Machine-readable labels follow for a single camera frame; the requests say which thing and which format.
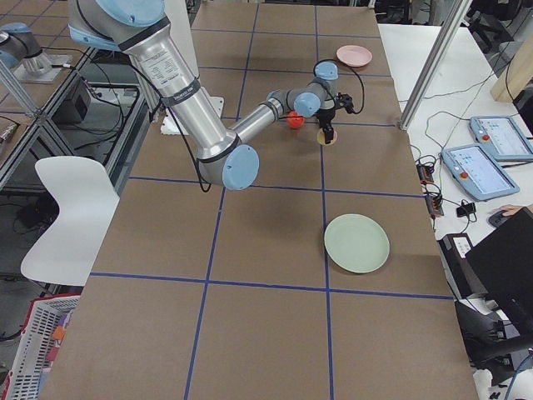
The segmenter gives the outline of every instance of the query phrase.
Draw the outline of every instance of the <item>plastic crate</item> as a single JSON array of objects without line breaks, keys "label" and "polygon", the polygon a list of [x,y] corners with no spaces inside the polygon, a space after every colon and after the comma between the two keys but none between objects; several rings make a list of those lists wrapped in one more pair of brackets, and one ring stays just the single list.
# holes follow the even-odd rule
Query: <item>plastic crate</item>
[{"label": "plastic crate", "polygon": [[79,298],[66,294],[32,301],[2,400],[38,398],[42,369],[51,364],[46,356],[54,346],[52,335],[59,318],[76,308]]}]

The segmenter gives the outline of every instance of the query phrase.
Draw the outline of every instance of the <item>person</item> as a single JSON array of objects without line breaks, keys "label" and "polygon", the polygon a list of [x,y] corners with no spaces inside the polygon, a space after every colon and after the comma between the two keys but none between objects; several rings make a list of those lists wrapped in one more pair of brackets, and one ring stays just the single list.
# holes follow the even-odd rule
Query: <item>person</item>
[{"label": "person", "polygon": [[[500,210],[505,211],[502,214],[504,217],[510,217],[511,215],[515,215],[518,212],[518,210],[520,210],[523,207],[525,207],[525,206],[514,206],[512,204],[506,204],[505,206],[501,206]],[[530,204],[527,207],[533,213],[533,204]]]}]

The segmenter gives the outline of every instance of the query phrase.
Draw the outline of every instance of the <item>light blue tablet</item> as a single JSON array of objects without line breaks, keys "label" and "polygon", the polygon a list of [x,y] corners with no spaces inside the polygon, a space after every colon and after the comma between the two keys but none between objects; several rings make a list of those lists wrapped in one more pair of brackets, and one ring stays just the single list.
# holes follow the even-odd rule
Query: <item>light blue tablet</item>
[{"label": "light blue tablet", "polygon": [[533,160],[533,146],[511,117],[472,117],[470,128],[496,161]]},{"label": "light blue tablet", "polygon": [[475,200],[501,198],[520,191],[498,162],[479,144],[446,149],[442,152],[442,161]]}]

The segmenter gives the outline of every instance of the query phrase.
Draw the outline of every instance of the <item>office chair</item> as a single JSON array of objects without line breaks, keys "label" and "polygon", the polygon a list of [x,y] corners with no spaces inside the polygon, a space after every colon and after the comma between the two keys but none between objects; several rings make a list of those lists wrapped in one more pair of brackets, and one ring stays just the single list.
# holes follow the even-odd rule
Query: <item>office chair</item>
[{"label": "office chair", "polygon": [[495,38],[498,38],[506,31],[503,28],[490,27],[481,23],[482,16],[489,15],[498,21],[510,21],[516,17],[521,7],[522,0],[508,0],[507,3],[500,3],[498,0],[473,0],[470,10],[466,13],[467,17],[473,18],[470,21],[468,30],[471,33],[476,33],[485,43],[486,47],[482,49],[484,53],[488,53],[493,44],[486,33],[495,33]]},{"label": "office chair", "polygon": [[35,169],[59,215],[22,260],[24,277],[85,286],[118,204],[103,165],[84,157],[43,158]]}]

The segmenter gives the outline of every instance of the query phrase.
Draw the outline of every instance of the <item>computer monitor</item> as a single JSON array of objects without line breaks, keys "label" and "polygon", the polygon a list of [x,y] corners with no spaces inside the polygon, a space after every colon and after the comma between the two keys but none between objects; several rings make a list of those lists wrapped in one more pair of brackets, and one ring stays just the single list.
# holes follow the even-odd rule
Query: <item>computer monitor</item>
[{"label": "computer monitor", "polygon": [[533,333],[533,213],[522,208],[466,260],[521,335]]}]

